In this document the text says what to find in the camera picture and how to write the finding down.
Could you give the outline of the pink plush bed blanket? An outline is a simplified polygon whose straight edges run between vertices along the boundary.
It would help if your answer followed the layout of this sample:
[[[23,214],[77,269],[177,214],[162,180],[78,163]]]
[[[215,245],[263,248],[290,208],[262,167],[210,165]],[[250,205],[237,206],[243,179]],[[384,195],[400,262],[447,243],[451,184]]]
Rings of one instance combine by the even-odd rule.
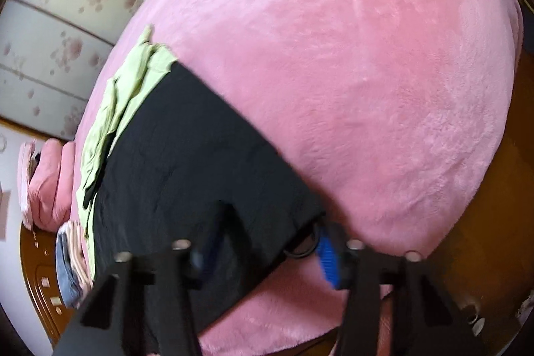
[[[145,0],[81,119],[75,194],[105,83],[147,26],[323,214],[396,256],[431,254],[473,199],[505,130],[523,31],[517,0]],[[333,330],[344,305],[317,257],[287,257],[236,315],[272,353]]]

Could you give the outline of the folded pink quilt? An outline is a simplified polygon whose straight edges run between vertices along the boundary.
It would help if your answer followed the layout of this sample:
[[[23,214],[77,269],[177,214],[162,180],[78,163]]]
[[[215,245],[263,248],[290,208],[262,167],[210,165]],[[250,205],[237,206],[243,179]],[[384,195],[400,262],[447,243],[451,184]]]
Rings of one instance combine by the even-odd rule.
[[[56,232],[70,218],[75,144],[47,140],[39,164],[29,183],[33,223],[41,230]]]

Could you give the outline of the folded cream garment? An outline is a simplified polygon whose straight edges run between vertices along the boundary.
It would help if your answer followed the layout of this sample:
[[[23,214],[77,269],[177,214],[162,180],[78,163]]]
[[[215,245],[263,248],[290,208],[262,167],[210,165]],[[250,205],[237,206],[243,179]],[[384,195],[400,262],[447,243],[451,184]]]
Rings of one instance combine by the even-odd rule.
[[[66,236],[70,264],[75,272],[80,288],[87,293],[92,289],[92,278],[89,266],[83,251],[83,236],[80,223],[77,221],[67,221],[61,226],[62,233]]]

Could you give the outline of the pink lace-trimmed pillow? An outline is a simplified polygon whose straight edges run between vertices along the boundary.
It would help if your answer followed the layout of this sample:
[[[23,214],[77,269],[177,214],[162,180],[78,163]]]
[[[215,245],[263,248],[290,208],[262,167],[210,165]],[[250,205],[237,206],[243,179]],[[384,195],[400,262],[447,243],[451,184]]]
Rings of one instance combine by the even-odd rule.
[[[33,214],[29,199],[29,184],[33,177],[36,160],[34,158],[36,142],[21,144],[17,162],[17,194],[18,203],[22,212],[22,223],[28,231],[33,228]]]

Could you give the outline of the green and black hooded jacket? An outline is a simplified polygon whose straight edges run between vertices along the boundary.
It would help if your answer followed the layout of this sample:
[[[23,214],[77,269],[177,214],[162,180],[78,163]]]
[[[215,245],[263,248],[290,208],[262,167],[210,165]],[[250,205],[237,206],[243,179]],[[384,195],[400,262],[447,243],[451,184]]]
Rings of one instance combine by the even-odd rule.
[[[264,355],[236,315],[313,232],[319,198],[276,149],[168,47],[140,33],[108,78],[80,151],[76,201],[89,269],[188,240],[196,329],[207,355]]]

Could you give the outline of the brown wooden headboard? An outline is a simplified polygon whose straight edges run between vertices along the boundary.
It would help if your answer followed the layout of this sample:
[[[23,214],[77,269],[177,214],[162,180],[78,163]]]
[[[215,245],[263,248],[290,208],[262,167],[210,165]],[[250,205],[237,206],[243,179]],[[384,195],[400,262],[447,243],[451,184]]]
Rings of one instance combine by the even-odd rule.
[[[28,294],[54,348],[75,312],[61,298],[55,267],[55,234],[39,229],[29,231],[22,225],[20,256]]]

